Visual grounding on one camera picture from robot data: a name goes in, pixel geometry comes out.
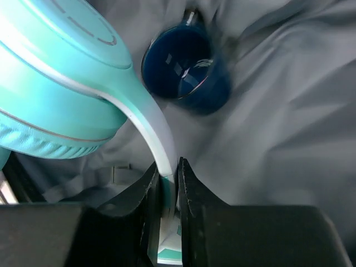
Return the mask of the teal headphones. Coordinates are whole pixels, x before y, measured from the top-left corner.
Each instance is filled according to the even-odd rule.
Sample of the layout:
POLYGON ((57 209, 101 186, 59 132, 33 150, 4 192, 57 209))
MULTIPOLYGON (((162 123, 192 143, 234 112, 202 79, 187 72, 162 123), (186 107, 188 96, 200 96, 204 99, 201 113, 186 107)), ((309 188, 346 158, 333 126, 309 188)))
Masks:
POLYGON ((1 2, 1 168, 11 152, 72 159, 131 121, 159 175, 153 266, 179 266, 177 153, 158 104, 112 26, 86 1, 1 2))

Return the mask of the dark blue mug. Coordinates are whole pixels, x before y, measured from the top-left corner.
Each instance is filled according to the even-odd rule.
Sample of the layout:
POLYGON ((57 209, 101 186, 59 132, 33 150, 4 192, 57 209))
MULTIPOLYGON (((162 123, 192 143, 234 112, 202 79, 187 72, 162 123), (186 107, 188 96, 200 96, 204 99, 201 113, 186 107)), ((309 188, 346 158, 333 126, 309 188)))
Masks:
POLYGON ((231 94, 227 65, 197 8, 151 41, 141 74, 150 94, 195 114, 216 112, 231 94))

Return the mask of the black hard-shell suitcase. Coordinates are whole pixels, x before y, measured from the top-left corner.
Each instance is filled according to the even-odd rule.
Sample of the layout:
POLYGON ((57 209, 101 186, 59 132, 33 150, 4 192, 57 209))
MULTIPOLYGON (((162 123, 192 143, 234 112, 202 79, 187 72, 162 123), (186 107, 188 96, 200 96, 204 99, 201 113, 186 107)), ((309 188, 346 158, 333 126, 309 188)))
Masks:
MULTIPOLYGON (((86 1, 141 62, 151 41, 197 8, 228 68, 227 103, 199 116, 148 91, 179 157, 229 204, 322 209, 346 245, 355 239, 354 1, 86 1)), ((99 205, 154 157, 131 121, 96 151, 72 159, 19 152, 39 194, 55 203, 97 187, 99 205)))

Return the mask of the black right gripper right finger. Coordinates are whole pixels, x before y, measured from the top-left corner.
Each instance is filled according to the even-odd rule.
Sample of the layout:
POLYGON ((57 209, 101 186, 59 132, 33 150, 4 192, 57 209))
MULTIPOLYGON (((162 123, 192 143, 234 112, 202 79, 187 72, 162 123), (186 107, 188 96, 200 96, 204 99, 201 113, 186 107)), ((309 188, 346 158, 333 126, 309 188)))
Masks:
POLYGON ((178 166, 184 266, 348 266, 331 220, 299 205, 231 206, 178 166))

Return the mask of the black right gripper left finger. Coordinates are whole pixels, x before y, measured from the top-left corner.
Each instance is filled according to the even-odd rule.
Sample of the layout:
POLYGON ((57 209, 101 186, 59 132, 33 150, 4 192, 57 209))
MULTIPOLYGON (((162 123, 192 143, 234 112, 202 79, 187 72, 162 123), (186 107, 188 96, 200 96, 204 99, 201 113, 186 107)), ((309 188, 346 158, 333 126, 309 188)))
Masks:
POLYGON ((39 195, 24 169, 4 168, 17 205, 1 206, 2 266, 153 266, 160 224, 159 175, 144 175, 99 207, 39 195))

